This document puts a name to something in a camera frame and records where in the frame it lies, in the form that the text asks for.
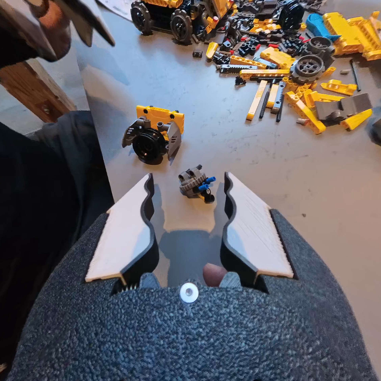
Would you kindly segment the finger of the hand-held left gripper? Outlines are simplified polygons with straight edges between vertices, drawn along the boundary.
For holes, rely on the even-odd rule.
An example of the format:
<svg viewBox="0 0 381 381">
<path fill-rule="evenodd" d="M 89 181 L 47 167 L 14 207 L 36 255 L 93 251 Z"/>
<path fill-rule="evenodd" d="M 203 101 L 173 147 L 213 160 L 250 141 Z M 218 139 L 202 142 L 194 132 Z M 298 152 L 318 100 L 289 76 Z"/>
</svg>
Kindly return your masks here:
<svg viewBox="0 0 381 381">
<path fill-rule="evenodd" d="M 39 20 L 27 2 L 1 0 L 0 13 L 1 25 L 14 31 L 27 45 L 36 50 L 41 58 L 52 61 L 57 59 Z"/>
<path fill-rule="evenodd" d="M 56 0 L 55 3 L 69 17 L 85 45 L 92 47 L 93 31 L 97 31 L 109 45 L 115 46 L 115 40 L 103 19 L 97 1 Z"/>
</svg>

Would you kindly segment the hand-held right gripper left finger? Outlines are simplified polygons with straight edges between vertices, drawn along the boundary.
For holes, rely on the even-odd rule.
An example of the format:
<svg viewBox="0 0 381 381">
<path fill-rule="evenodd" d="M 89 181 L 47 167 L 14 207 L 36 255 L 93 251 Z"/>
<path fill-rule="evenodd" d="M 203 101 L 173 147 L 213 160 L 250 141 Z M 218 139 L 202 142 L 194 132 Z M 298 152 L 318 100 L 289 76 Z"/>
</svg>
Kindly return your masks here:
<svg viewBox="0 0 381 381">
<path fill-rule="evenodd" d="M 156 268 L 159 249 L 150 222 L 153 195 L 153 174 L 148 173 L 107 211 L 85 282 L 112 278 L 140 282 L 144 273 Z"/>
</svg>

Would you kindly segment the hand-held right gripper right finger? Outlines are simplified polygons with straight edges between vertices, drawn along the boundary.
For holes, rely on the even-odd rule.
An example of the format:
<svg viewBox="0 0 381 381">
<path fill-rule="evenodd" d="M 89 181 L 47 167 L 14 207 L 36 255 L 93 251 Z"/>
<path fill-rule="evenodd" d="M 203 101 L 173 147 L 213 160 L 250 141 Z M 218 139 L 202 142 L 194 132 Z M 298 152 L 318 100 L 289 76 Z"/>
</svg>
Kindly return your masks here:
<svg viewBox="0 0 381 381">
<path fill-rule="evenodd" d="M 263 277 L 295 279 L 272 208 L 231 172 L 224 174 L 224 211 L 220 259 L 242 286 L 265 286 Z"/>
</svg>

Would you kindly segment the grey toy gear assembly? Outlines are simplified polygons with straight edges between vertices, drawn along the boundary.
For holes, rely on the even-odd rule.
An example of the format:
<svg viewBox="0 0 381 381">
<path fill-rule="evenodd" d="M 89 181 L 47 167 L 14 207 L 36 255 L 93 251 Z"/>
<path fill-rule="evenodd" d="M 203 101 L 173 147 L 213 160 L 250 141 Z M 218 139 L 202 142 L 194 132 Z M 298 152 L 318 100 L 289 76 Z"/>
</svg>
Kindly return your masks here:
<svg viewBox="0 0 381 381">
<path fill-rule="evenodd" d="M 189 168 L 178 175 L 179 190 L 188 198 L 201 198 L 204 203 L 211 204 L 215 201 L 211 193 L 210 185 L 216 181 L 214 176 L 208 177 L 202 171 L 203 166 L 198 164 Z"/>
</svg>

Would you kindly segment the yellow black toy wheel assembly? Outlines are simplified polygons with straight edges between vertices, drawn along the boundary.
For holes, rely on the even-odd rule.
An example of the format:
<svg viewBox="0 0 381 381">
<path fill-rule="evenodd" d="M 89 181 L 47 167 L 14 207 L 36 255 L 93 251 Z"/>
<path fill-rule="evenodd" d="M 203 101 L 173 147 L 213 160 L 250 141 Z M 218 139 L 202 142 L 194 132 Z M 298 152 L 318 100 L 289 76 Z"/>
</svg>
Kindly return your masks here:
<svg viewBox="0 0 381 381">
<path fill-rule="evenodd" d="M 181 146 L 184 113 L 154 106 L 136 106 L 136 120 L 125 130 L 121 145 L 132 146 L 144 162 L 171 158 Z"/>
</svg>

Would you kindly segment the grey desk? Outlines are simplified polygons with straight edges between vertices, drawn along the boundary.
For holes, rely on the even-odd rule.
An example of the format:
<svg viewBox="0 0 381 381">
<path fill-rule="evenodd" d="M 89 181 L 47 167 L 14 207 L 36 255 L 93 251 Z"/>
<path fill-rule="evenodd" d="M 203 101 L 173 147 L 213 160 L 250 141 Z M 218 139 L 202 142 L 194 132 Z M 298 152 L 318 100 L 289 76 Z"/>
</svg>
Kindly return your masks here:
<svg viewBox="0 0 381 381">
<path fill-rule="evenodd" d="M 368 125 L 331 126 L 320 135 L 296 123 L 285 104 L 282 119 L 246 115 L 258 85 L 235 88 L 193 46 L 166 33 L 142 36 L 134 25 L 100 7 L 116 46 L 96 32 L 93 46 L 77 42 L 77 57 L 114 200 L 152 173 L 154 225 L 160 248 L 155 275 L 162 286 L 203 282 L 206 263 L 220 264 L 224 173 L 279 210 L 317 251 L 353 307 L 374 369 L 380 375 L 380 146 Z M 184 135 L 174 159 L 155 165 L 122 148 L 136 106 L 184 113 Z M 216 181 L 215 201 L 188 198 L 178 175 L 201 164 Z"/>
</svg>

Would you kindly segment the person's dark trousers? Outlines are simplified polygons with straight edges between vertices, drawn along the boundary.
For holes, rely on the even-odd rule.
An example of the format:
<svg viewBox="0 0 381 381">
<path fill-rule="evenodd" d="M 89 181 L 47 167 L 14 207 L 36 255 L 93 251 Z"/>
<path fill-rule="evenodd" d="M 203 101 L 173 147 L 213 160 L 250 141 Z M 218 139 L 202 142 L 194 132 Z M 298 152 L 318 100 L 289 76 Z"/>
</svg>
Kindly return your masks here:
<svg viewBox="0 0 381 381">
<path fill-rule="evenodd" d="M 79 199 L 78 240 L 99 215 L 114 205 L 114 198 L 91 112 L 75 111 L 60 117 L 58 137 Z"/>
</svg>

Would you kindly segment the toy vehicle chassis with wheels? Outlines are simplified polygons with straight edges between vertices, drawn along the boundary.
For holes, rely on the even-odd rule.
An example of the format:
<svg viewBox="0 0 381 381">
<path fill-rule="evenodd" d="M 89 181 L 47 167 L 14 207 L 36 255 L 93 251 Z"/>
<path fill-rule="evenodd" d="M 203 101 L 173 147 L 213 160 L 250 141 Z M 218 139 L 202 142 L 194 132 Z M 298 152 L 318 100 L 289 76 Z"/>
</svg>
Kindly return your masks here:
<svg viewBox="0 0 381 381">
<path fill-rule="evenodd" d="M 144 36 L 154 28 L 172 33 L 180 44 L 192 37 L 204 41 L 224 17 L 231 15 L 233 0 L 143 0 L 131 3 L 131 19 Z"/>
</svg>

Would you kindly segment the grey toy battery box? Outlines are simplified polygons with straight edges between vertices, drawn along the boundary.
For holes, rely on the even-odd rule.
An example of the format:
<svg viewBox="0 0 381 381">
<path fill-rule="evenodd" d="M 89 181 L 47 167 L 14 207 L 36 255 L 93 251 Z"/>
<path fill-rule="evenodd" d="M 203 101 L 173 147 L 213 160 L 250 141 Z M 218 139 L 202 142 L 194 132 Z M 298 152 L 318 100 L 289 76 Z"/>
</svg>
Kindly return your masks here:
<svg viewBox="0 0 381 381">
<path fill-rule="evenodd" d="M 368 132 L 371 142 L 381 146 L 381 118 L 374 121 Z"/>
</svg>

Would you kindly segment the pile of yellow beams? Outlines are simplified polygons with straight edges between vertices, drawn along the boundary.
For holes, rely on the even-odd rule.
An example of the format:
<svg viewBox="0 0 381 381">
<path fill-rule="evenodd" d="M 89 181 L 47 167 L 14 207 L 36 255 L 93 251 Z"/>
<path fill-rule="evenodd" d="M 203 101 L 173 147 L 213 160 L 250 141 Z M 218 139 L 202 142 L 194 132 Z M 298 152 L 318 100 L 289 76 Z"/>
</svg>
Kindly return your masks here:
<svg viewBox="0 0 381 381">
<path fill-rule="evenodd" d="M 306 44 L 299 58 L 305 55 L 312 55 L 306 50 Z M 335 71 L 336 68 L 333 67 L 334 55 L 327 60 L 323 60 L 325 71 L 319 79 L 327 77 Z M 345 84 L 335 79 L 320 84 L 323 90 L 335 94 L 318 92 L 315 88 L 319 79 L 304 85 L 294 83 L 289 78 L 290 68 L 293 62 L 299 58 L 294 59 L 293 62 L 286 61 L 285 58 L 285 56 L 276 56 L 275 59 L 278 62 L 274 64 L 265 60 L 258 63 L 254 60 L 233 56 L 236 61 L 232 64 L 227 63 L 217 66 L 220 74 L 238 74 L 235 80 L 235 86 L 237 87 L 245 85 L 247 80 L 259 83 L 246 115 L 247 121 L 253 120 L 260 100 L 264 97 L 259 119 L 263 118 L 266 109 L 270 109 L 276 115 L 276 122 L 280 122 L 283 104 L 287 102 L 299 117 L 297 123 L 308 126 L 314 134 L 319 135 L 326 130 L 327 125 L 317 119 L 315 101 L 338 101 L 342 98 L 363 94 L 357 92 L 355 83 Z"/>
</svg>

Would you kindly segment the grey curved panel piece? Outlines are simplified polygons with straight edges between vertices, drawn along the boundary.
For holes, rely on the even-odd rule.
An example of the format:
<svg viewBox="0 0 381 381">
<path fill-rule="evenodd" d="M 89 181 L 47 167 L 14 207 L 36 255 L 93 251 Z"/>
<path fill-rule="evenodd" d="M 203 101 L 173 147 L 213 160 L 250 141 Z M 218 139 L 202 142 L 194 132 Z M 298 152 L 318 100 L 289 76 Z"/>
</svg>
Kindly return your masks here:
<svg viewBox="0 0 381 381">
<path fill-rule="evenodd" d="M 314 106 L 319 121 L 327 126 L 340 124 L 347 130 L 354 130 L 373 113 L 367 93 L 338 101 L 315 101 Z"/>
</svg>

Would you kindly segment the pile of small black bricks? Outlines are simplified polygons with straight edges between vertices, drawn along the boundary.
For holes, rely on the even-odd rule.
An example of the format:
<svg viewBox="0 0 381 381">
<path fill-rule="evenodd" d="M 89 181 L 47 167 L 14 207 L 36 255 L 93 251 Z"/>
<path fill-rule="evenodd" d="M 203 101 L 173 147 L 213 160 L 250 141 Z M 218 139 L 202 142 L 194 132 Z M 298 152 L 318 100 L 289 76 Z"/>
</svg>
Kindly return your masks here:
<svg viewBox="0 0 381 381">
<path fill-rule="evenodd" d="M 286 61 L 293 62 L 302 55 L 306 43 L 301 32 L 306 29 L 306 24 L 302 22 L 299 30 L 288 32 L 278 24 L 280 12 L 287 2 L 235 1 L 231 15 L 224 17 L 225 24 L 218 29 L 219 47 L 212 61 L 232 64 L 236 61 L 233 56 L 244 58 L 251 55 L 258 63 L 265 60 L 276 64 L 276 56 L 285 56 Z"/>
</svg>

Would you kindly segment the grey toy wheel hub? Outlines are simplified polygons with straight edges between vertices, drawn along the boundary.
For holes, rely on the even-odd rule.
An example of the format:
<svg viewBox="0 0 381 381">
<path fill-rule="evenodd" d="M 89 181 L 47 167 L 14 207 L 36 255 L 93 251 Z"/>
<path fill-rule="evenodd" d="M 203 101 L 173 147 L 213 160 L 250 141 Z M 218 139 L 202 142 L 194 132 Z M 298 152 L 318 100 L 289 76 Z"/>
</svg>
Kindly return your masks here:
<svg viewBox="0 0 381 381">
<path fill-rule="evenodd" d="M 335 53 L 332 41 L 322 36 L 311 38 L 306 43 L 306 50 L 313 55 L 319 56 L 322 60 L 327 60 Z"/>
<path fill-rule="evenodd" d="M 325 66 L 321 57 L 305 55 L 293 62 L 289 78 L 294 83 L 304 85 L 319 79 L 324 71 Z"/>
</svg>

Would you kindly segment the black axle rod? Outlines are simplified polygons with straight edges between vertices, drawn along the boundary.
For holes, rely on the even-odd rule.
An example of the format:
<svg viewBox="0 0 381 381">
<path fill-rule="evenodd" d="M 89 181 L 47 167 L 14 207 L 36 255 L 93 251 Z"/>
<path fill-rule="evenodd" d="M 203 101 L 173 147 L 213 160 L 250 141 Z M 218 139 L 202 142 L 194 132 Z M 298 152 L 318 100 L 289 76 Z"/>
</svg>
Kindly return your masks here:
<svg viewBox="0 0 381 381">
<path fill-rule="evenodd" d="M 361 89 L 361 86 L 360 86 L 359 74 L 358 74 L 356 63 L 355 63 L 353 58 L 350 59 L 349 63 L 350 63 L 350 66 L 351 66 L 351 70 L 352 70 L 352 74 L 353 74 L 353 77 L 354 77 L 355 84 L 357 86 L 357 92 L 360 92 L 362 89 Z"/>
</svg>

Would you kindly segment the black toy tyre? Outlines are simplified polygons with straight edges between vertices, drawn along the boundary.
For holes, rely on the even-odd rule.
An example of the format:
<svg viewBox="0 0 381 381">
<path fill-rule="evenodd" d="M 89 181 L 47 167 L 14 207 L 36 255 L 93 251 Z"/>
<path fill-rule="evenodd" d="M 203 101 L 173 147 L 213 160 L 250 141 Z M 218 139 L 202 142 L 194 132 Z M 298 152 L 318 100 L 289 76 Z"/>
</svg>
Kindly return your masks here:
<svg viewBox="0 0 381 381">
<path fill-rule="evenodd" d="M 299 1 L 288 1 L 280 12 L 278 24 L 284 32 L 297 31 L 300 29 L 303 15 L 304 9 Z"/>
</svg>

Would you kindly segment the blue curved brick piece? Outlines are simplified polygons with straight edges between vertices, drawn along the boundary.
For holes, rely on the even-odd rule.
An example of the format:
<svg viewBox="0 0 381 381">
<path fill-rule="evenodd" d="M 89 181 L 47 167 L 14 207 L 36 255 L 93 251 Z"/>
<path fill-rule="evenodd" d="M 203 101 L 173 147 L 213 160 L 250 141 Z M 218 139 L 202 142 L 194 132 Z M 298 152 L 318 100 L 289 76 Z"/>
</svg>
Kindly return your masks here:
<svg viewBox="0 0 381 381">
<path fill-rule="evenodd" d="M 316 37 L 324 37 L 331 42 L 341 38 L 341 35 L 337 35 L 328 31 L 324 25 L 322 16 L 318 13 L 311 13 L 307 16 L 306 26 L 307 30 Z"/>
</svg>

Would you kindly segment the large yellow brick assembly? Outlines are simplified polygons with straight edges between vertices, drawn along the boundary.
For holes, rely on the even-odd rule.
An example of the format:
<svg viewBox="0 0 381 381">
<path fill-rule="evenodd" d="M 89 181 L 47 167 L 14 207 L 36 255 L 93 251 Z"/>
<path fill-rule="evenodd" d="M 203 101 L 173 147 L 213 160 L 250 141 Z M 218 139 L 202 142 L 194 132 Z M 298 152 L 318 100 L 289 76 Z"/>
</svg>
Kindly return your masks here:
<svg viewBox="0 0 381 381">
<path fill-rule="evenodd" d="M 381 58 L 380 12 L 373 12 L 369 18 L 353 17 L 345 19 L 340 13 L 323 15 L 323 22 L 331 35 L 340 35 L 333 43 L 335 55 L 360 53 L 367 61 Z"/>
</svg>

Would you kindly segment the wooden post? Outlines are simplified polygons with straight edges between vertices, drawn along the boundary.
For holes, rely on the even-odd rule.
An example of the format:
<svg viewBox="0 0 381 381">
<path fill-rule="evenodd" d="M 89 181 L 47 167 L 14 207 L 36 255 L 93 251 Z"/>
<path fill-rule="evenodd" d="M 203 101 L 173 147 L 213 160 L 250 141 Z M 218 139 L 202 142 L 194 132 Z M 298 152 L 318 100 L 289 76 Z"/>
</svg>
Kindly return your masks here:
<svg viewBox="0 0 381 381">
<path fill-rule="evenodd" d="M 2 68 L 0 81 L 8 93 L 44 122 L 56 122 L 62 115 L 77 110 L 36 59 Z"/>
</svg>

